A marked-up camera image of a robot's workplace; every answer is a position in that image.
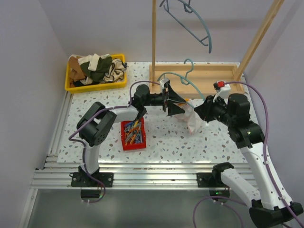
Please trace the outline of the orange clothespin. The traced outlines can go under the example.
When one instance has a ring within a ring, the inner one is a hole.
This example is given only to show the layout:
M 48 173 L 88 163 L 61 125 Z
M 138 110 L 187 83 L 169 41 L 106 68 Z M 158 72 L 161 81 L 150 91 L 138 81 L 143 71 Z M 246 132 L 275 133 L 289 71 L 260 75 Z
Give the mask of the orange clothespin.
M 178 106 L 185 105 L 189 100 L 190 100 L 190 99 L 186 98 L 186 99 L 185 99 L 185 102 L 179 103 Z

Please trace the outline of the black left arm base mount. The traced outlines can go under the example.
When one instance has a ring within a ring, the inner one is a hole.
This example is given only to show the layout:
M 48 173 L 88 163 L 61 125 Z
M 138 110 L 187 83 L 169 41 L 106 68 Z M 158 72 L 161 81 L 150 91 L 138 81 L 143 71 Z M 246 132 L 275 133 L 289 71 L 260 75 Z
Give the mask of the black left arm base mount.
M 112 187 L 114 181 L 114 174 L 112 172 L 100 172 L 99 169 L 91 174 L 89 177 L 87 173 L 79 166 L 77 172 L 69 174 L 71 177 L 72 187 Z

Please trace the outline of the teal clothes hanger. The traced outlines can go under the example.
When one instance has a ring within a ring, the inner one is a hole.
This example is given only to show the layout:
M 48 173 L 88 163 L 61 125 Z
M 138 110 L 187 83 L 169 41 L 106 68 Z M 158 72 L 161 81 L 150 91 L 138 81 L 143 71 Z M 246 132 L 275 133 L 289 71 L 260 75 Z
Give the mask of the teal clothes hanger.
M 188 86 L 188 85 L 191 85 L 197 92 L 198 94 L 200 95 L 201 99 L 203 101 L 206 100 L 205 96 L 203 95 L 203 93 L 197 88 L 197 86 L 191 81 L 188 79 L 188 74 L 191 73 L 193 70 L 194 70 L 194 62 L 192 61 L 192 59 L 190 58 L 187 58 L 184 60 L 183 64 L 186 64 L 187 62 L 190 62 L 190 70 L 188 70 L 184 76 L 182 76 L 181 74 L 178 74 L 178 73 L 175 73 L 175 72 L 165 72 L 165 73 L 162 73 L 158 79 L 157 79 L 157 82 L 159 82 L 161 79 L 163 78 L 166 78 L 166 75 L 169 74 L 169 75 L 174 75 L 174 76 L 177 76 L 180 78 L 180 82 L 185 85 L 185 86 Z

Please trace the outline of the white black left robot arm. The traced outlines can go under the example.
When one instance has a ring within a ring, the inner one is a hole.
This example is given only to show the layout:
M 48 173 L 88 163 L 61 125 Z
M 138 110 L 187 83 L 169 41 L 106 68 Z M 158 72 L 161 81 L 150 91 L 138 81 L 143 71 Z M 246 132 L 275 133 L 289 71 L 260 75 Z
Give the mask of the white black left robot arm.
M 124 121 L 139 121 L 147 113 L 147 106 L 161 106 L 168 116 L 183 114 L 185 110 L 179 104 L 186 100 L 179 96 L 169 82 L 161 85 L 158 94 L 150 93 L 148 85 L 137 86 L 127 106 L 105 107 L 95 102 L 81 118 L 76 126 L 75 134 L 79 134 L 83 144 L 83 158 L 80 165 L 83 170 L 82 181 L 87 186 L 98 183 L 98 156 L 100 144 L 107 138 L 113 124 Z

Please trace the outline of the white pink-trimmed underwear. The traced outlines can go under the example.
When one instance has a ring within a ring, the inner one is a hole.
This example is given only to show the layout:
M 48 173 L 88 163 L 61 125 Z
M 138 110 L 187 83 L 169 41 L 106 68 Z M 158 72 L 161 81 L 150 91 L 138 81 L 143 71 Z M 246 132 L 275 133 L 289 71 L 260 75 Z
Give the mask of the white pink-trimmed underwear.
M 185 113 L 174 115 L 180 121 L 184 121 L 187 124 L 187 128 L 191 135 L 195 134 L 203 125 L 202 119 L 194 111 L 194 105 L 190 99 L 186 99 L 186 103 L 178 104 Z

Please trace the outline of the grey-blue clothes hanger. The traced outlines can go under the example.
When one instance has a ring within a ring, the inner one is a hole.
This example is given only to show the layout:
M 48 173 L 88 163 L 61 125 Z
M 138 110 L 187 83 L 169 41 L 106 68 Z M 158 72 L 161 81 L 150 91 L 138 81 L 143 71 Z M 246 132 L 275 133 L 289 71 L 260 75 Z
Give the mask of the grey-blue clothes hanger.
M 207 52 L 212 52 L 212 38 L 202 16 L 194 9 L 191 0 L 162 0 L 159 7 L 179 23 Z

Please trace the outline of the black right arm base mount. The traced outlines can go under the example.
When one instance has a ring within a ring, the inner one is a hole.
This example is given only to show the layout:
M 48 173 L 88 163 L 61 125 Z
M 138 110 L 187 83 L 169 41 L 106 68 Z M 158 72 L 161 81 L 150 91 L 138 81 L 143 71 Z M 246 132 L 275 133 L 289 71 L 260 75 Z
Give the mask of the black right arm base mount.
M 221 180 L 221 173 L 234 166 L 229 162 L 214 165 L 211 172 L 196 173 L 197 185 L 199 188 L 224 188 L 228 187 Z

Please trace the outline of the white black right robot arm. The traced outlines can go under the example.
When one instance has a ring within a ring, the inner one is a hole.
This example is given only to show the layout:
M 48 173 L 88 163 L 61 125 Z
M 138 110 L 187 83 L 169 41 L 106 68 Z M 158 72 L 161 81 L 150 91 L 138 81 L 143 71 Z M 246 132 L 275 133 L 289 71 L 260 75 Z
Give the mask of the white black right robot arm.
M 216 186 L 226 185 L 242 199 L 258 228 L 270 228 L 290 221 L 304 212 L 285 191 L 264 150 L 264 134 L 250 119 L 250 102 L 242 94 L 231 94 L 228 101 L 209 95 L 194 111 L 206 121 L 217 120 L 228 128 L 228 134 L 248 162 L 257 188 L 242 178 L 229 162 L 215 165 L 211 180 Z

